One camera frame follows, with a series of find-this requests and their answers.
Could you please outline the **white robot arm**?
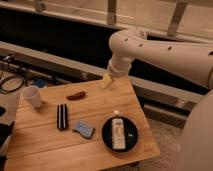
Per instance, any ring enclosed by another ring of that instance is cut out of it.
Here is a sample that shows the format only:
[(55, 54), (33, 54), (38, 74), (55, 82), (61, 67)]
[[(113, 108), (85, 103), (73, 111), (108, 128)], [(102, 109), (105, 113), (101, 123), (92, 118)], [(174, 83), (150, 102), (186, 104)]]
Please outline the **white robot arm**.
[(185, 123), (175, 171), (213, 171), (213, 44), (148, 40), (142, 30), (124, 29), (109, 47), (112, 77), (126, 76), (138, 59), (209, 90)]

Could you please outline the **yellowish wedge end tool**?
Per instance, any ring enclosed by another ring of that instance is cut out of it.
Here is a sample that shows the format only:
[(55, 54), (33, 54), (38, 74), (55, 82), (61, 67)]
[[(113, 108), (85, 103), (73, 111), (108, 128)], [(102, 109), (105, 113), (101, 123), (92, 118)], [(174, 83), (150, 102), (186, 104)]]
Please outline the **yellowish wedge end tool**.
[(108, 73), (105, 73), (102, 77), (100, 86), (102, 89), (107, 88), (112, 83), (112, 78)]

